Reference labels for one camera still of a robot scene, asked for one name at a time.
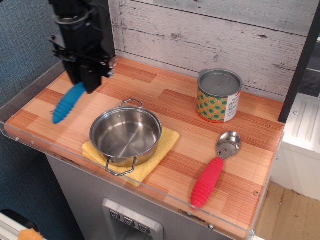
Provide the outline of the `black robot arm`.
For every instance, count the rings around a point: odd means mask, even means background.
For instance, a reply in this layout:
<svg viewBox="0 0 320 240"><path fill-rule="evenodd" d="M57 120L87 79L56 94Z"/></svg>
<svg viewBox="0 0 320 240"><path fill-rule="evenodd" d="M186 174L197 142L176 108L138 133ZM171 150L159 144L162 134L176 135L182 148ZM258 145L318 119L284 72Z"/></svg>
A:
<svg viewBox="0 0 320 240"><path fill-rule="evenodd" d="M52 35L53 54L60 58L72 83L83 83L88 94L110 77L115 45L106 0L51 0L60 34Z"/></svg>

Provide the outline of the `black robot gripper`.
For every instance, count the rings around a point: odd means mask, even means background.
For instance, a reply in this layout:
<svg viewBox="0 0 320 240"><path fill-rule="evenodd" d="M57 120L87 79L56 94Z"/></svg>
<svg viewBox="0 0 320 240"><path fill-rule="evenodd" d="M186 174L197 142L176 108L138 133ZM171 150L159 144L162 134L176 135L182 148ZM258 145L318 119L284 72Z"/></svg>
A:
<svg viewBox="0 0 320 240"><path fill-rule="evenodd" d="M103 33L92 21L59 22L60 35L52 35L54 55L60 58L73 85L82 83L88 94L115 75L117 59L101 47Z"/></svg>

